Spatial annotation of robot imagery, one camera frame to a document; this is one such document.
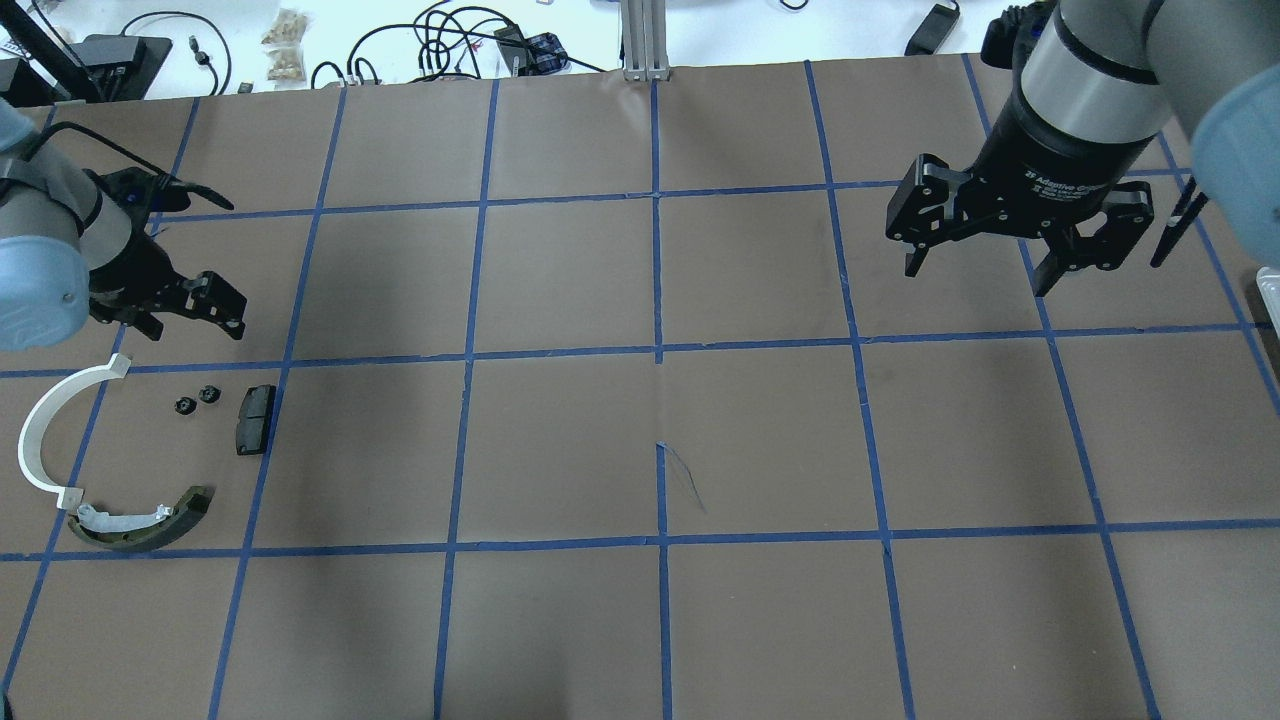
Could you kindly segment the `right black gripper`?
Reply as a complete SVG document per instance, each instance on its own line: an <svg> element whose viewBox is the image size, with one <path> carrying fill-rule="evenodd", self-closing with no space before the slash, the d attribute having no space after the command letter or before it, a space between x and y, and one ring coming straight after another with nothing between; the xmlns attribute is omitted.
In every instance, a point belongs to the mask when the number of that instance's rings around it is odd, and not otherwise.
<svg viewBox="0 0 1280 720"><path fill-rule="evenodd" d="M1075 138L1033 111L1004 110L968 172L933 154L916 156L886 208L884 236L906 249L904 274L914 278L932 249L973 237L986 220L986 231L998 234L1046 231L1048 252L1033 275L1034 296L1043 299L1069 272L1120 268L1152 225L1149 182L1111 190L1120 176L1119 143ZM1098 210L1103 224L1083 234L1074 223Z"/></svg>

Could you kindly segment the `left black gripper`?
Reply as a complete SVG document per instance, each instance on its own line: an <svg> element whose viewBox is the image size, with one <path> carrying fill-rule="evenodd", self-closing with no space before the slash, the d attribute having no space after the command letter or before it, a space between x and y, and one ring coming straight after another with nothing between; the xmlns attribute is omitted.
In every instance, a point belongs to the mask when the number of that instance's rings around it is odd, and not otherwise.
<svg viewBox="0 0 1280 720"><path fill-rule="evenodd" d="M170 313L216 325L234 341L244 336L248 300L216 272L186 279L145 227L155 211L183 211L189 191L168 173L125 168L91 181L125 214L125 243L105 265L90 273L90 315L102 324L119 322L150 341L160 341Z"/></svg>

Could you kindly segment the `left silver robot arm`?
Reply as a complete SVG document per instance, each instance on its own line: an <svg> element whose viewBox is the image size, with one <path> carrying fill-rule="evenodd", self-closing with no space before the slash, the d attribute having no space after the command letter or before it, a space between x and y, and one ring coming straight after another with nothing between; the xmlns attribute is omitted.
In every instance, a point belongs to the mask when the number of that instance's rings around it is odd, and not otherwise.
<svg viewBox="0 0 1280 720"><path fill-rule="evenodd" d="M163 337L163 316L244 334L246 297L216 272L182 275L148 232L192 197L230 200L165 172L82 124L38 128L3 105L1 345L51 347L87 320Z"/></svg>

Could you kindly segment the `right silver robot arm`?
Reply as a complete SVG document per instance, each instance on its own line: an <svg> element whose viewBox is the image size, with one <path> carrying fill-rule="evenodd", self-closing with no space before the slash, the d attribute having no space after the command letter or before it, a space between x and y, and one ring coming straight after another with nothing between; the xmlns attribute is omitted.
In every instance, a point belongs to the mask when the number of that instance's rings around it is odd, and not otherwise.
<svg viewBox="0 0 1280 720"><path fill-rule="evenodd" d="M1126 181L1176 120L1194 184L1151 259L1160 266L1204 202L1236 241L1277 265L1277 4L1034 1L991 22L982 61L1012 87L973 164L922 154L886 210L906 275L974 234L1042 240L1037 296L1069 272L1111 272L1155 220L1147 183Z"/></svg>

